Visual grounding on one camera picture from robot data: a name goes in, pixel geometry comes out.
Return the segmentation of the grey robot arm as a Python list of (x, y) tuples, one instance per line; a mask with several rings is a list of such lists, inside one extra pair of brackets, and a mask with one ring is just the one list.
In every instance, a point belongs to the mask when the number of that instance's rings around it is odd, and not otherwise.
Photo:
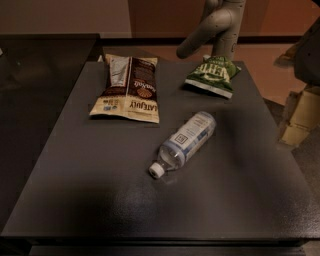
[(212, 56), (224, 56), (232, 60), (246, 1), (205, 0), (199, 25), (178, 46), (176, 55), (180, 59), (188, 58), (213, 40)]

